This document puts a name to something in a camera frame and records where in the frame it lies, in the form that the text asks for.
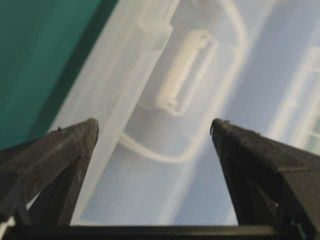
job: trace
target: green surface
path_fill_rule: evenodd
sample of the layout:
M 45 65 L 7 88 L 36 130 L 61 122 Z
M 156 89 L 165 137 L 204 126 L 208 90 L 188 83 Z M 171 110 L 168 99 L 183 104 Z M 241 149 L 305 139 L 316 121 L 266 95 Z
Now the green surface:
M 115 4 L 0 1 L 0 149 L 47 132 Z

